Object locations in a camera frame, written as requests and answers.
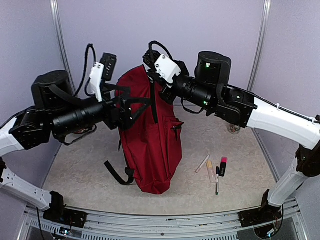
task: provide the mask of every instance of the white wall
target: white wall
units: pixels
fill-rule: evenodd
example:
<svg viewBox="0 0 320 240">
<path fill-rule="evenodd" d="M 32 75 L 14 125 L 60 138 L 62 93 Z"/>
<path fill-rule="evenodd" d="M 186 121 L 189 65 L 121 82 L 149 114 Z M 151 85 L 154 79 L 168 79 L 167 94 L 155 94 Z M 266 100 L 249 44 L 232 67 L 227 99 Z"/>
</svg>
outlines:
<svg viewBox="0 0 320 240">
<path fill-rule="evenodd" d="M 32 106 L 37 76 L 63 69 L 50 1 L 0 1 L 0 125 Z M 7 166 L 41 187 L 59 147 L 57 141 L 5 155 Z M 17 239 L 26 202 L 0 189 L 0 240 Z"/>
<path fill-rule="evenodd" d="M 258 43 L 263 0 L 68 0 L 59 2 L 63 37 L 76 83 L 84 52 L 117 55 L 113 82 L 143 63 L 148 43 L 164 44 L 193 75 L 200 51 L 232 60 L 230 83 L 247 88 Z"/>
<path fill-rule="evenodd" d="M 320 1 L 272 1 L 254 92 L 301 114 L 320 114 Z M 295 158 L 298 144 L 258 131 L 282 176 Z M 296 192 L 311 240 L 320 236 L 320 177 Z"/>
</svg>

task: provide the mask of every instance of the pink highlighter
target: pink highlighter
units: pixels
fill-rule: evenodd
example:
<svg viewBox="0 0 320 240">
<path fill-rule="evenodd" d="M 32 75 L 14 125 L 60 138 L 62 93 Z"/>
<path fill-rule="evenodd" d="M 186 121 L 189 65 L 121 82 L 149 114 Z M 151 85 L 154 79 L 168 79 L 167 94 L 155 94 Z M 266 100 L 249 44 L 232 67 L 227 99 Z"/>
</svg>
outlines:
<svg viewBox="0 0 320 240">
<path fill-rule="evenodd" d="M 227 168 L 227 158 L 223 156 L 221 158 L 221 163 L 220 163 L 220 169 L 219 169 L 219 176 L 224 177 L 226 173 L 226 168 Z"/>
</svg>

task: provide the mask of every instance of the marker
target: marker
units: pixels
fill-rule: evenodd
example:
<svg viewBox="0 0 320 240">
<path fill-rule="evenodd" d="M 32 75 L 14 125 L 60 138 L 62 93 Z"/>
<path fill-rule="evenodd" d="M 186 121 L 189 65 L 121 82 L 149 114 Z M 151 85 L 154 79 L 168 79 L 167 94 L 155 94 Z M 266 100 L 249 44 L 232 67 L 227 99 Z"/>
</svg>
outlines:
<svg viewBox="0 0 320 240">
<path fill-rule="evenodd" d="M 219 195 L 219 167 L 216 167 L 215 175 L 215 195 Z"/>
<path fill-rule="evenodd" d="M 210 155 L 206 156 L 206 158 L 203 160 L 203 162 L 200 164 L 200 166 L 198 166 L 198 168 L 195 170 L 195 173 L 197 174 L 200 169 L 205 165 L 205 163 L 208 161 L 208 159 L 210 158 Z"/>
<path fill-rule="evenodd" d="M 224 177 L 226 173 L 226 168 L 227 168 L 227 158 L 223 156 L 221 158 L 221 163 L 220 163 L 220 169 L 219 169 L 219 176 Z"/>
</svg>

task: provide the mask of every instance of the wire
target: wire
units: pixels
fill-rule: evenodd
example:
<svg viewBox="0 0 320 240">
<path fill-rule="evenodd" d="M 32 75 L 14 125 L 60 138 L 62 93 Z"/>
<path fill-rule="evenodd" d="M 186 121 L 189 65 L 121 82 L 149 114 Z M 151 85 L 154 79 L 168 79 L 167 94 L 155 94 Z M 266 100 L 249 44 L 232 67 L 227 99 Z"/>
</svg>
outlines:
<svg viewBox="0 0 320 240">
<path fill-rule="evenodd" d="M 38 215 L 38 223 L 39 223 L 39 229 L 40 229 L 42 240 L 46 240 L 44 236 L 44 232 L 42 231 L 42 227 L 41 227 L 39 208 L 36 208 L 36 213 Z"/>
<path fill-rule="evenodd" d="M 309 118 L 309 117 L 307 117 L 307 116 L 301 115 L 301 114 L 299 114 L 299 113 L 296 113 L 296 112 L 294 112 L 294 111 L 291 111 L 291 110 L 289 110 L 289 109 L 286 109 L 286 108 L 284 108 L 284 107 L 282 107 L 282 106 L 279 106 L 279 107 L 278 107 L 278 106 L 277 106 L 276 104 L 274 104 L 273 102 L 270 102 L 270 101 L 264 99 L 263 97 L 256 95 L 256 94 L 253 93 L 253 92 L 250 92 L 250 91 L 247 91 L 247 90 L 244 90 L 244 89 L 242 89 L 242 88 L 239 88 L 239 87 L 236 87 L 236 86 L 232 86 L 232 85 L 227 85 L 227 86 L 228 86 L 228 87 L 231 87 L 231 88 L 233 88 L 233 89 L 241 90 L 241 91 L 243 91 L 243 92 L 245 92 L 245 93 L 247 93 L 247 94 L 250 94 L 250 95 L 254 96 L 255 98 L 260 99 L 261 101 L 264 101 L 265 103 L 270 104 L 271 106 L 273 106 L 273 107 L 275 107 L 275 108 L 279 108 L 280 110 L 282 110 L 282 111 L 284 111 L 284 112 L 286 112 L 286 113 L 288 113 L 288 114 L 295 115 L 295 116 L 297 116 L 297 117 L 299 117 L 299 118 L 302 118 L 302 119 L 305 119 L 305 120 L 307 120 L 307 121 L 309 121 L 309 122 L 312 122 L 312 121 L 313 121 L 311 118 Z M 320 121 L 314 121 L 314 123 L 315 123 L 315 124 L 320 124 Z"/>
<path fill-rule="evenodd" d="M 285 208 L 284 208 L 284 205 L 282 205 L 282 217 L 281 217 L 281 223 L 280 223 L 280 226 L 279 228 L 277 229 L 277 231 L 272 235 L 272 237 L 274 237 L 275 235 L 277 235 L 284 223 L 284 216 L 285 216 Z"/>
<path fill-rule="evenodd" d="M 88 86 L 89 86 L 90 80 L 91 80 L 91 78 L 89 78 L 88 81 L 86 81 L 85 86 L 84 86 L 84 92 L 85 92 L 85 95 L 87 95 L 88 97 L 94 97 L 95 94 L 88 93 Z"/>
<path fill-rule="evenodd" d="M 12 119 L 14 119 L 15 117 L 17 117 L 18 115 L 22 114 L 25 110 L 17 112 L 15 115 L 13 115 L 12 117 L 10 117 L 7 121 L 5 121 L 4 124 L 2 124 L 0 126 L 0 129 L 2 129 L 6 124 L 8 124 Z"/>
<path fill-rule="evenodd" d="M 181 105 L 182 105 L 183 109 L 186 112 L 188 112 L 190 114 L 194 114 L 194 115 L 198 115 L 198 114 L 202 113 L 205 110 L 203 107 L 199 111 L 192 111 L 191 109 L 186 108 L 185 105 L 184 105 L 184 99 L 183 98 L 181 98 Z"/>
<path fill-rule="evenodd" d="M 162 45 L 160 42 L 158 41 L 151 41 L 149 42 L 149 52 L 150 52 L 150 58 L 151 58 L 151 69 L 156 71 L 156 68 L 155 68 L 155 56 L 154 56 L 154 53 L 153 53 L 153 50 L 152 50 L 152 45 L 158 45 L 160 46 L 165 52 L 166 54 L 168 55 L 168 57 L 173 61 L 174 59 L 172 58 L 172 55 L 170 54 L 170 52 L 168 51 L 168 49 Z"/>
<path fill-rule="evenodd" d="M 76 90 L 75 94 L 73 95 L 74 97 L 78 96 L 82 86 L 84 85 L 86 74 L 87 74 L 88 55 L 89 55 L 90 49 L 92 49 L 92 53 L 93 53 L 93 64 L 95 64 L 95 62 L 97 61 L 97 56 L 96 56 L 96 51 L 95 51 L 94 45 L 92 43 L 90 43 L 86 46 L 86 49 L 85 49 L 82 80 L 80 82 L 78 89 Z"/>
</svg>

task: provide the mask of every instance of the red backpack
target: red backpack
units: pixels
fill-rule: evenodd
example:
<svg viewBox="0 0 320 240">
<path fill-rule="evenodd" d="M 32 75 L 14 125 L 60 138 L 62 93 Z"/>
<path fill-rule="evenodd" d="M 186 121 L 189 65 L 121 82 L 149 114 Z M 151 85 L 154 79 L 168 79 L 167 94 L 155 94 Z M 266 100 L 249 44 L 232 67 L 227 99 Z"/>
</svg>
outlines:
<svg viewBox="0 0 320 240">
<path fill-rule="evenodd" d="M 150 81 L 145 67 L 138 66 L 117 83 L 130 87 L 130 96 L 151 99 L 151 107 L 128 130 L 119 129 L 127 167 L 124 181 L 106 161 L 104 164 L 113 177 L 122 185 L 131 184 L 134 179 L 142 192 L 163 194 L 170 188 L 170 182 L 182 159 L 180 134 L 183 122 L 176 118 L 174 106 L 159 97 L 162 87 Z M 131 105 L 134 113 L 141 105 Z"/>
</svg>

